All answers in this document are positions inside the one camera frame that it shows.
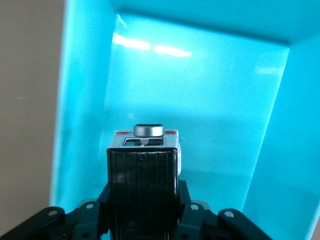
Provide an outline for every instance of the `cyan plastic wall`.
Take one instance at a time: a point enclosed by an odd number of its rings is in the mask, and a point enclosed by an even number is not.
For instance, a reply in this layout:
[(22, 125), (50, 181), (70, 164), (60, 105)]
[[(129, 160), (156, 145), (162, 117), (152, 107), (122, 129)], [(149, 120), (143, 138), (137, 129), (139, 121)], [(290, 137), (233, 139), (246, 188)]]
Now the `cyan plastic wall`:
[(273, 239), (309, 239), (319, 12), (317, 1), (67, 1), (50, 204), (96, 198), (114, 131), (162, 123), (179, 130), (193, 199), (243, 211)]

